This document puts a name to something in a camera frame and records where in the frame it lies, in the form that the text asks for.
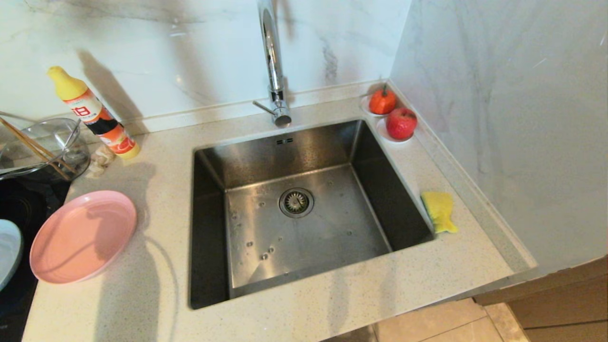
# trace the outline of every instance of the wooden chopsticks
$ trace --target wooden chopsticks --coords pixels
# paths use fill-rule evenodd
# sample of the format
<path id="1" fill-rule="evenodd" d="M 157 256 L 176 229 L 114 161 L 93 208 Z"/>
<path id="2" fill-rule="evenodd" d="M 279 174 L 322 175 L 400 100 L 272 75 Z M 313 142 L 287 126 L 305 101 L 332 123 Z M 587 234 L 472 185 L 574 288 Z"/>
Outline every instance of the wooden chopsticks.
<path id="1" fill-rule="evenodd" d="M 58 161 L 50 162 L 51 159 L 55 159 L 55 155 L 53 153 L 51 153 L 50 151 L 48 151 L 46 148 L 42 147 L 36 140 L 28 137 L 22 131 L 18 130 L 17 128 L 15 128 L 15 126 L 11 125 L 9 122 L 7 122 L 6 120 L 4 120 L 1 117 L 0 117 L 0 122 L 2 122 L 2 124 L 6 128 L 8 128 L 9 131 L 11 133 L 13 133 L 13 135 L 17 139 L 19 139 L 23 144 L 25 144 L 26 146 L 28 146 L 29 149 L 31 149 L 37 156 L 39 156 L 40 159 L 42 159 L 44 162 L 49 163 L 53 167 L 53 169 L 55 169 L 57 172 L 59 172 L 59 174 L 66 181 L 70 180 L 70 177 L 59 168 L 59 162 Z M 68 165 L 66 162 L 64 162 L 63 165 L 65 165 L 65 167 L 68 170 L 70 170 L 71 172 L 77 173 L 76 170 L 73 167 L 71 167 L 70 165 Z"/>

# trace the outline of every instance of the white plate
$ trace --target white plate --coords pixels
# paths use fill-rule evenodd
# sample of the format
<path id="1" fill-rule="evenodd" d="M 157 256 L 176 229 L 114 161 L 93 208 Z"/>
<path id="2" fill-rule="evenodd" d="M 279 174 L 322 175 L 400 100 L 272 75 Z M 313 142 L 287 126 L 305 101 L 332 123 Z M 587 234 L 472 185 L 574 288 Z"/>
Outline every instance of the white plate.
<path id="1" fill-rule="evenodd" d="M 384 138 L 384 140 L 390 142 L 391 144 L 403 144 L 404 142 L 408 142 L 410 140 L 412 140 L 412 138 L 414 137 L 414 135 L 412 135 L 411 137 L 409 137 L 406 140 L 397 140 L 393 137 L 391 137 L 388 133 L 388 131 L 386 130 L 386 117 L 383 117 L 382 119 L 380 119 L 378 121 L 378 123 L 376 124 L 376 131 L 378 131 L 378 133 L 380 133 L 380 135 Z"/>
<path id="2" fill-rule="evenodd" d="M 0 220 L 0 291 L 15 273 L 22 250 L 23 239 L 19 228 L 11 221 Z"/>
<path id="3" fill-rule="evenodd" d="M 362 111 L 364 111 L 367 115 L 372 116 L 372 117 L 384 117 L 387 116 L 388 114 L 374 114 L 370 111 L 370 100 L 371 100 L 371 95 L 363 95 L 361 97 L 361 101 L 359 102 L 359 107 L 361 108 Z"/>

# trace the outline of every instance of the white speckled countertop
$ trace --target white speckled countertop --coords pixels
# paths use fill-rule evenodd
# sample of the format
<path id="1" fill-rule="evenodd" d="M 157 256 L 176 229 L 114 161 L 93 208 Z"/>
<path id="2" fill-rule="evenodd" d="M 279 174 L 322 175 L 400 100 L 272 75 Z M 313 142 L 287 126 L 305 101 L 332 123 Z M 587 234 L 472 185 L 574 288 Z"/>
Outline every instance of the white speckled countertop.
<path id="1" fill-rule="evenodd" d="M 358 102 L 295 108 L 288 130 L 362 117 L 375 127 L 376 119 L 364 114 Z M 413 193 L 453 194 L 452 219 L 460 233 L 190 309 L 192 152 L 284 132 L 267 114 L 259 114 L 146 134 L 137 139 L 142 145 L 138 157 L 115 161 L 99 179 L 77 179 L 68 200 L 105 189 L 129 196 L 138 213 L 136 233 L 101 275 L 70 285 L 40 282 L 23 340 L 319 341 L 514 273 L 503 257 L 508 252 L 497 250 L 415 136 L 384 147 Z"/>

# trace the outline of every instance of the stainless steel sink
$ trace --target stainless steel sink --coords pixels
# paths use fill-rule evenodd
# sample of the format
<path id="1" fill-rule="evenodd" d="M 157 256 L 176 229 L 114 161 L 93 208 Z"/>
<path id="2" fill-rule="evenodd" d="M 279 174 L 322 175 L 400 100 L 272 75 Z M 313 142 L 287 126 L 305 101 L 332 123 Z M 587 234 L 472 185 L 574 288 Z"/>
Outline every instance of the stainless steel sink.
<path id="1" fill-rule="evenodd" d="M 433 239 L 362 120 L 198 150 L 194 309 Z"/>

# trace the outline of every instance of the dish soap bottle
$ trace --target dish soap bottle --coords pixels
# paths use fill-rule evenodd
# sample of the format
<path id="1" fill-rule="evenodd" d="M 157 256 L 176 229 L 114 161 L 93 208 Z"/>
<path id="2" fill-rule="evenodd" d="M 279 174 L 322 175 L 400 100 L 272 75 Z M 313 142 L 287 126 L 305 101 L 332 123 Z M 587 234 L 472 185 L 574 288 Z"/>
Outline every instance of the dish soap bottle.
<path id="1" fill-rule="evenodd" d="M 71 77 L 60 66 L 50 67 L 47 75 L 55 82 L 57 96 L 116 155 L 130 159 L 139 153 L 139 144 L 112 116 L 85 82 Z"/>

